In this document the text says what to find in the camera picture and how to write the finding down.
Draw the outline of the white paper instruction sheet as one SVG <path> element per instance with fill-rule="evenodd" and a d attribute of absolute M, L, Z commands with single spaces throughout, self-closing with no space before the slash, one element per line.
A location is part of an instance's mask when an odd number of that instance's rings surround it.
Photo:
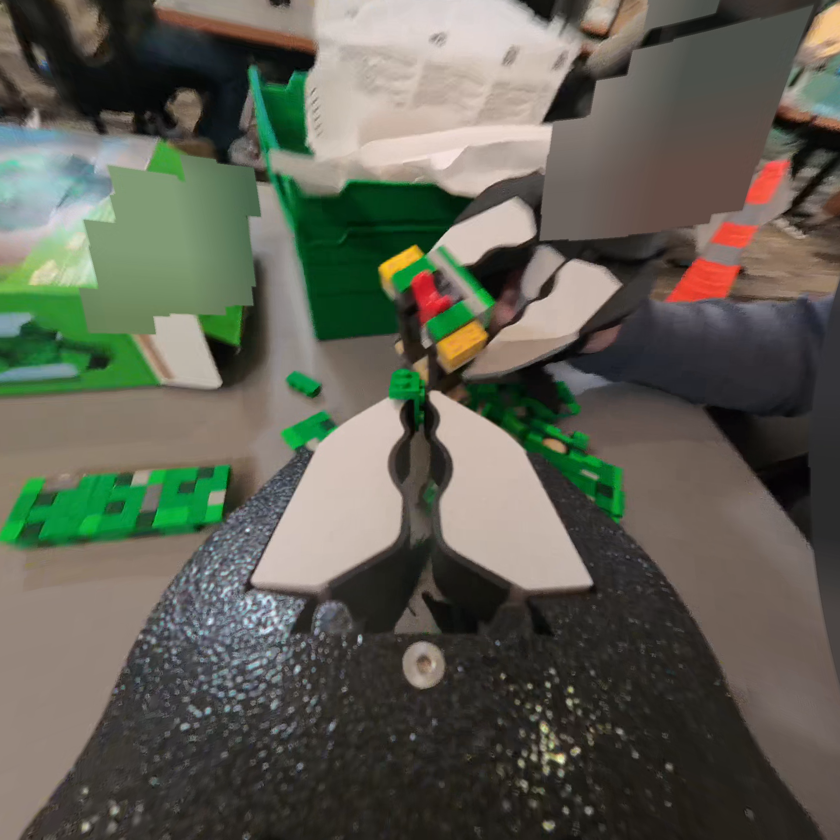
<path fill-rule="evenodd" d="M 475 197 L 544 172 L 544 118 L 581 53 L 579 29 L 520 2 L 314 3 L 304 151 L 267 153 L 312 195 L 351 181 Z"/>

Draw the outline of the green brick plate piece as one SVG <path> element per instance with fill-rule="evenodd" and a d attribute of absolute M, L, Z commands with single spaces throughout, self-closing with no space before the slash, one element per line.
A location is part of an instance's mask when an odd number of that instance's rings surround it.
<path fill-rule="evenodd" d="M 294 451 L 302 448 L 313 450 L 330 436 L 336 427 L 336 422 L 328 413 L 318 412 L 285 427 L 280 435 L 284 443 Z"/>

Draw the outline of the green brick block tan studs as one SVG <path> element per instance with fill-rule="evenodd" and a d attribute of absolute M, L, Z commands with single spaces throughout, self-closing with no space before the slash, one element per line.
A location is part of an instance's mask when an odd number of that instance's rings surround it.
<path fill-rule="evenodd" d="M 591 454 L 585 434 L 567 435 L 556 426 L 534 421 L 523 425 L 515 438 L 528 452 L 546 460 L 612 520 L 623 519 L 623 471 Z"/>

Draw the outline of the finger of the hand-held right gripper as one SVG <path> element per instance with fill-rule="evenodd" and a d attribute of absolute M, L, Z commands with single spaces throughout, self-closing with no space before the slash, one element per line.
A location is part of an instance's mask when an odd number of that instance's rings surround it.
<path fill-rule="evenodd" d="M 465 218 L 427 254 L 432 289 L 463 302 L 497 302 L 513 279 L 517 300 L 551 298 L 565 258 L 539 242 L 532 207 L 510 198 Z"/>
<path fill-rule="evenodd" d="M 495 380 L 565 350 L 622 288 L 611 271 L 584 261 L 567 261 L 552 282 L 544 297 L 528 302 L 518 320 L 501 328 L 467 365 L 466 382 Z"/>

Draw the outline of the toy brick tower model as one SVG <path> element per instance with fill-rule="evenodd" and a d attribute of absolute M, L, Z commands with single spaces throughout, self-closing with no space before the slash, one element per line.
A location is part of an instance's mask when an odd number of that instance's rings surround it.
<path fill-rule="evenodd" d="M 489 341 L 495 301 L 446 247 L 412 246 L 381 263 L 378 275 L 394 305 L 395 352 L 426 385 L 450 392 Z"/>

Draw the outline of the grey desk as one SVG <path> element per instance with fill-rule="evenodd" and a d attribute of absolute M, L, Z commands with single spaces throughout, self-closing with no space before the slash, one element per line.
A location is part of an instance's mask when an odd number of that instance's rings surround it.
<path fill-rule="evenodd" d="M 607 594 L 431 689 L 247 591 L 280 482 L 194 562 L 3 546 L 2 838 L 838 838 L 810 550 L 701 410 L 560 374 L 628 470 L 628 536 L 553 481 Z"/>

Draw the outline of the scattered small loose bricks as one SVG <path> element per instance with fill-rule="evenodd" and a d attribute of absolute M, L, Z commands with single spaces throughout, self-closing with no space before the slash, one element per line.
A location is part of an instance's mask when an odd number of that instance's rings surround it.
<path fill-rule="evenodd" d="M 466 393 L 468 408 L 520 440 L 552 436 L 550 428 L 581 411 L 569 387 L 551 377 L 467 385 Z"/>

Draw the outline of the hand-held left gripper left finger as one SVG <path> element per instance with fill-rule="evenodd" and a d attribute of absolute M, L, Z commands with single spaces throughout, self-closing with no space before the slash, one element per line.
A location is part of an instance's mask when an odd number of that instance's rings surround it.
<path fill-rule="evenodd" d="M 270 536 L 253 588 L 345 604 L 353 617 L 401 617 L 421 575 L 403 483 L 411 403 L 385 398 L 337 426 L 308 465 Z"/>

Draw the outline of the green pixel brick panel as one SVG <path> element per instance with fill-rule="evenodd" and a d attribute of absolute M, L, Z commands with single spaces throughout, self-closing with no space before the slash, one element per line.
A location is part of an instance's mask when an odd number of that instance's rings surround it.
<path fill-rule="evenodd" d="M 29 479 L 2 527 L 31 550 L 199 532 L 224 518 L 230 465 Z"/>

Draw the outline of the green cardboard box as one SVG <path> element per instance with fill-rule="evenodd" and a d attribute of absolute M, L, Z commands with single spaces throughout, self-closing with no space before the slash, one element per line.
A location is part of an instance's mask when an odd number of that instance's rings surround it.
<path fill-rule="evenodd" d="M 221 387 L 247 308 L 158 318 L 151 335 L 92 333 L 80 295 L 96 286 L 85 223 L 114 219 L 109 166 L 183 177 L 183 148 L 8 123 L 1 134 L 2 396 Z"/>

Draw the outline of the person's right hand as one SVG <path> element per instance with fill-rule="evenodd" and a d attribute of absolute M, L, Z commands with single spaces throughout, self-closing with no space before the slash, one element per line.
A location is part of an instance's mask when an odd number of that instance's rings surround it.
<path fill-rule="evenodd" d="M 622 329 L 623 324 L 619 322 L 608 329 L 593 333 L 582 345 L 579 355 L 598 354 L 607 350 L 617 341 Z"/>

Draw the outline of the person's right forearm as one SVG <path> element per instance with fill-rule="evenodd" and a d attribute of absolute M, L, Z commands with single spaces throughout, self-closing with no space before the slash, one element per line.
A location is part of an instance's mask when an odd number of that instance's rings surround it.
<path fill-rule="evenodd" d="M 812 410 L 834 295 L 792 301 L 646 301 L 607 350 L 568 358 L 615 383 L 765 417 Z"/>

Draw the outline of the orange traffic cone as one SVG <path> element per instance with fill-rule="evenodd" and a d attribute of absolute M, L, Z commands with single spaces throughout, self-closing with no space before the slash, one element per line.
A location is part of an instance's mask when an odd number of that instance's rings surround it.
<path fill-rule="evenodd" d="M 769 161 L 754 175 L 742 209 L 713 215 L 696 227 L 696 257 L 668 294 L 668 303 L 727 298 L 744 251 L 764 225 L 791 204 L 791 161 Z"/>

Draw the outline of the green plastic bin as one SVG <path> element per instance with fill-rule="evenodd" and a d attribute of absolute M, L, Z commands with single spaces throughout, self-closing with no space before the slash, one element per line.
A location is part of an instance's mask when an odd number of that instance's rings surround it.
<path fill-rule="evenodd" d="M 319 341 L 396 332 L 379 265 L 417 245 L 430 249 L 469 199 L 435 185 L 350 182 L 311 196 L 288 175 L 268 174 L 292 237 Z"/>

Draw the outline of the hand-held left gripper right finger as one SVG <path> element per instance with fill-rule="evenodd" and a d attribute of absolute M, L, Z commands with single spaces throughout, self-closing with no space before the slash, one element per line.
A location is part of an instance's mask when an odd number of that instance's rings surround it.
<path fill-rule="evenodd" d="M 589 592 L 592 576 L 519 442 L 439 391 L 427 420 L 442 595 L 493 617 L 509 602 Z"/>

